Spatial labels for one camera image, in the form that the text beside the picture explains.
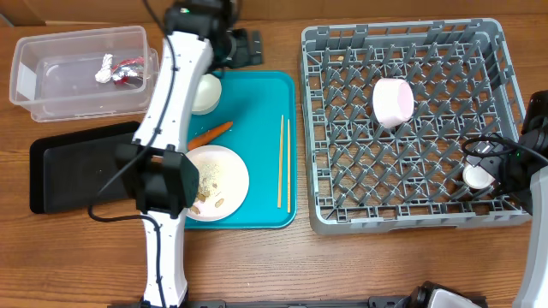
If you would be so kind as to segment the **white paper cup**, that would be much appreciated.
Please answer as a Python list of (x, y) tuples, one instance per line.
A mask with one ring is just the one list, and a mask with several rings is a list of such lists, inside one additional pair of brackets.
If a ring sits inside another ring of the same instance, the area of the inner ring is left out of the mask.
[(473, 166), (469, 163), (465, 164), (462, 179), (469, 187), (477, 190), (487, 188), (495, 181), (495, 178), (482, 167)]

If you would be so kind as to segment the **red silver foil wrapper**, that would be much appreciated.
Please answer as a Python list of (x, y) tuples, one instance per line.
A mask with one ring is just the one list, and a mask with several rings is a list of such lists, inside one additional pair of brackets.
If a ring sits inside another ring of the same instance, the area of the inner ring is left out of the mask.
[(143, 56), (123, 60), (111, 69), (111, 80), (116, 85), (141, 86), (144, 68), (145, 59)]

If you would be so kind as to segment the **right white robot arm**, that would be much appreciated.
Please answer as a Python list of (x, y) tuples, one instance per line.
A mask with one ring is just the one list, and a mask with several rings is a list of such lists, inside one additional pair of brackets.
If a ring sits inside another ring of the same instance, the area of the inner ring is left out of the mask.
[(547, 306), (547, 91), (529, 100), (518, 141), (496, 135), (469, 139), (463, 152), (490, 174), (497, 194), (516, 197), (533, 222), (527, 264), (513, 306)]

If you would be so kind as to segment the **pink white bowl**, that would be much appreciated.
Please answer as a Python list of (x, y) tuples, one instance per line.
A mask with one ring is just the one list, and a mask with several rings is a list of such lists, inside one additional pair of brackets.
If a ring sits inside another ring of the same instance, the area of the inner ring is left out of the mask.
[(372, 107), (378, 122), (392, 128), (411, 119), (414, 113), (414, 94), (405, 80), (383, 78), (377, 81), (372, 93)]

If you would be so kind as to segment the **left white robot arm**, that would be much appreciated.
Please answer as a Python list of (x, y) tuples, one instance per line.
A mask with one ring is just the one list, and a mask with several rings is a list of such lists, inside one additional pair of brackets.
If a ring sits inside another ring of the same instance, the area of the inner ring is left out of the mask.
[(139, 307), (181, 307), (186, 214), (199, 174), (188, 159), (188, 127), (200, 78), (217, 69), (259, 65), (261, 38), (236, 29), (230, 0), (176, 1), (156, 19), (164, 35), (158, 80), (131, 143), (116, 149), (118, 172), (146, 235), (147, 283)]

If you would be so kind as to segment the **pale green bowl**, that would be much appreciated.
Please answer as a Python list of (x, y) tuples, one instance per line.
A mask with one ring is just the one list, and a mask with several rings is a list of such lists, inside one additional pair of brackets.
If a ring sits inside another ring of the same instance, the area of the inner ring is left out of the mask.
[(217, 108), (221, 94), (222, 84), (220, 79), (213, 74), (204, 74), (198, 84), (192, 114), (202, 116), (211, 113)]

